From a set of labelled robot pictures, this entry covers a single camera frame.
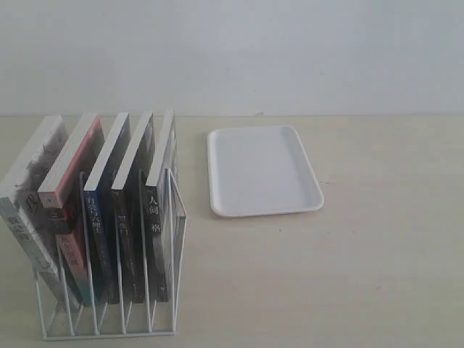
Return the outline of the black grey spine book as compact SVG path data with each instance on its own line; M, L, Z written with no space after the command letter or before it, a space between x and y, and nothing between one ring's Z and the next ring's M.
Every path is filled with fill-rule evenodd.
M156 140L154 156L145 184L146 243L149 249L151 285L158 302L168 302L168 280L166 275L166 233L163 227L166 205L167 171L177 176L177 143L175 113L169 110L162 118L162 127Z

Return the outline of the dark blue moon book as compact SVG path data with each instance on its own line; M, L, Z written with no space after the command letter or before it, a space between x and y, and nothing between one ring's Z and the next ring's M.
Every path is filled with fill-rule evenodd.
M121 112L104 139L84 186L86 212L90 219L104 289L107 291L110 304L119 302L112 183L130 138L129 115L127 112Z

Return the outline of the dark brown spine book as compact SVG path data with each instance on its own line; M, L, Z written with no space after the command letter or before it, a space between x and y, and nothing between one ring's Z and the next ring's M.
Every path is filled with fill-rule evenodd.
M138 173L149 171L154 156L154 115L144 112L134 130L112 184L117 231L123 251L125 299L145 299Z

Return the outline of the red pink spine book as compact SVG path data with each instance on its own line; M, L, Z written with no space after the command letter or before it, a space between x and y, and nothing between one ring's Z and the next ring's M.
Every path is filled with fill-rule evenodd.
M52 224L51 232L55 235L78 296L85 306L91 304L91 287L80 199L80 174L91 172L103 143L100 117L92 112L83 114L38 189Z

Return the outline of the grey marbled white book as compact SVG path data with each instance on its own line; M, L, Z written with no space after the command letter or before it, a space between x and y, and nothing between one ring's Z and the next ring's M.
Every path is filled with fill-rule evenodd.
M58 303L76 311L80 301L60 280L59 256L52 224L38 196L51 166L68 139L63 119L46 116L1 181L1 216Z

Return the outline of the white plastic tray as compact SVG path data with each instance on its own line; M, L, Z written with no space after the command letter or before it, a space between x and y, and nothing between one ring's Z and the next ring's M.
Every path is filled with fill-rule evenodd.
M290 125L220 128L207 135L212 211L224 218L315 212L325 203Z

